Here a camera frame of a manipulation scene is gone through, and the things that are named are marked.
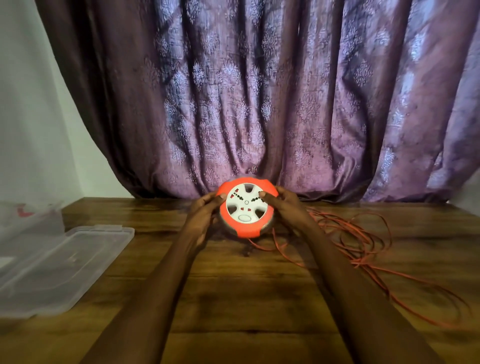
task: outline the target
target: wooden surface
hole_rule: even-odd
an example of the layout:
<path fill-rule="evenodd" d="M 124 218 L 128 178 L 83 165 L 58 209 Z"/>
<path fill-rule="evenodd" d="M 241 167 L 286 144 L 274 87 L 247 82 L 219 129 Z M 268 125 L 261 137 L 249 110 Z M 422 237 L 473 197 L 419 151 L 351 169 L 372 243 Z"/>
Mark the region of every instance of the wooden surface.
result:
<path fill-rule="evenodd" d="M 186 208 L 183 201 L 100 198 L 84 198 L 65 208 L 67 230 L 121 224 L 135 228 L 135 238 L 69 312 L 0 320 L 0 363 L 77 363 L 165 254 Z M 382 214 L 392 227 L 394 247 L 376 264 L 451 287 L 474 311 L 474 317 L 465 314 L 461 330 L 405 316 L 447 363 L 480 362 L 480 319 L 475 316 L 480 306 L 480 218 L 452 206 L 424 204 L 322 209 L 344 218 L 359 212 Z M 359 223 L 385 236 L 375 217 Z M 431 289 L 385 279 L 400 299 L 423 314 L 437 319 L 455 315 L 452 305 Z M 311 274 L 278 252 L 250 250 L 243 242 L 214 235 L 192 267 L 162 363 L 320 362 L 351 361 Z"/>

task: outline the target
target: person's right arm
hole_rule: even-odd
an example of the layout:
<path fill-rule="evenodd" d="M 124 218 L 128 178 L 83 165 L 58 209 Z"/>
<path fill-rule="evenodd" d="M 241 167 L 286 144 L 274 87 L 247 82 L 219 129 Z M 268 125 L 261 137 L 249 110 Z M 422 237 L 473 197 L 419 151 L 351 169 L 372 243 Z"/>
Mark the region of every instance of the person's right arm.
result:
<path fill-rule="evenodd" d="M 443 363 L 423 336 L 382 292 L 335 248 L 297 196 L 278 187 L 279 198 L 260 192 L 308 243 L 329 294 L 341 312 L 354 360 L 363 364 Z"/>

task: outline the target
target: hand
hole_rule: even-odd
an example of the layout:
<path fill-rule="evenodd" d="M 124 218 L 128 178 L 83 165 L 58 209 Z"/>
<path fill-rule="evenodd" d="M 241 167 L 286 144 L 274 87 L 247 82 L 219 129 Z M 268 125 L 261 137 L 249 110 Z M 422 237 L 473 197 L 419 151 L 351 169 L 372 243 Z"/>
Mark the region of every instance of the hand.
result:
<path fill-rule="evenodd" d="M 298 231 L 313 226 L 315 222 L 302 205 L 296 193 L 289 191 L 283 187 L 276 186 L 278 197 L 260 191 L 258 195 L 262 200 L 267 202 L 271 207 L 277 210 L 283 221 L 298 235 Z"/>
<path fill-rule="evenodd" d="M 212 223 L 213 212 L 222 205 L 227 195 L 221 194 L 215 197 L 216 192 L 211 192 L 198 200 L 195 200 L 190 206 L 185 224 L 181 229 L 181 234 L 185 234 L 196 242 L 196 247 L 205 240 L 207 229 Z"/>

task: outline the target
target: curtain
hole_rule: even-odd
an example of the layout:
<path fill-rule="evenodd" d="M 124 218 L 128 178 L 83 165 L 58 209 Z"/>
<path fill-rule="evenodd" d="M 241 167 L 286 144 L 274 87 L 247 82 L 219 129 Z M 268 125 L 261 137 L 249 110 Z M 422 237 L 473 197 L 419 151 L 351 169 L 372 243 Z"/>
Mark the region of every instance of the curtain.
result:
<path fill-rule="evenodd" d="M 243 173 L 309 200 L 446 201 L 480 166 L 478 0 L 36 0 L 136 197 Z"/>

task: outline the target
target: person's left arm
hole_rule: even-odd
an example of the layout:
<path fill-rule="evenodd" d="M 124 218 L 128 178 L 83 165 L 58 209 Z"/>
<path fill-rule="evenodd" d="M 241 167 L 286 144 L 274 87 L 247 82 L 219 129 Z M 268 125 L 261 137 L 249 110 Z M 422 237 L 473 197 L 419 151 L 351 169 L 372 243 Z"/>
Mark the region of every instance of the person's left arm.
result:
<path fill-rule="evenodd" d="M 140 292 L 113 318 L 80 364 L 158 364 L 167 341 L 176 295 L 225 196 L 196 200 L 174 243 Z"/>

